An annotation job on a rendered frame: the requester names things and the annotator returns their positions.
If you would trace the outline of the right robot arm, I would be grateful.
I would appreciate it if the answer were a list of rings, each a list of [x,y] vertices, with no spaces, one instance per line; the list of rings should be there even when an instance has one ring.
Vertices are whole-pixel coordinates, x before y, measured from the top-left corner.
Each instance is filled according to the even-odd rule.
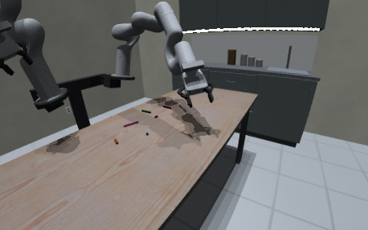
[[[22,57],[20,64],[39,95],[35,103],[45,105],[59,99],[67,89],[59,89],[43,57],[43,26],[32,18],[16,21],[21,8],[21,0],[0,0],[0,33],[5,31],[16,43],[27,45],[27,55],[33,63],[29,65]]]

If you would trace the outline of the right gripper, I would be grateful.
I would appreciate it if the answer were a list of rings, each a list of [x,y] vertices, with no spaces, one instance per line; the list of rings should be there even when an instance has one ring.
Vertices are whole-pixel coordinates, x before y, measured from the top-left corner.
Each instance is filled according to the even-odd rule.
[[[21,50],[21,47],[23,50]],[[23,59],[31,65],[32,59],[27,55],[27,46],[25,43],[16,43],[5,31],[0,33],[0,68],[11,76],[14,71],[4,61],[16,56],[23,56]]]

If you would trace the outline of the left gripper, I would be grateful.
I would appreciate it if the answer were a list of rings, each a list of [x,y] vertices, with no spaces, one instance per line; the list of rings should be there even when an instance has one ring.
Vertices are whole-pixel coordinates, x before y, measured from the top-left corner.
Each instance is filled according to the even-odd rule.
[[[213,102],[214,97],[212,95],[212,90],[214,89],[215,83],[206,81],[200,69],[190,72],[183,72],[182,84],[183,86],[178,90],[178,94],[186,99],[187,104],[188,106],[190,106],[190,108],[192,108],[192,102],[189,96],[195,94],[206,92],[208,93],[210,103]],[[208,88],[208,85],[210,85],[211,88]],[[182,93],[183,90],[186,90],[185,93],[187,93]]]

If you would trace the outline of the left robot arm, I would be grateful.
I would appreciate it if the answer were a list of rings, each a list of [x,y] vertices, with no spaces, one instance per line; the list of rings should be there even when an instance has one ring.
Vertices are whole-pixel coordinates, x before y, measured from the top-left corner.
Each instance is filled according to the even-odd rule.
[[[172,74],[178,76],[183,72],[204,68],[202,60],[196,61],[190,44],[182,41],[183,31],[170,5],[159,2],[153,13],[154,16],[136,12],[131,18],[132,24],[117,24],[112,28],[113,38],[127,41],[117,48],[116,75],[112,76],[133,77],[129,75],[131,50],[144,30],[166,33],[165,58]]]

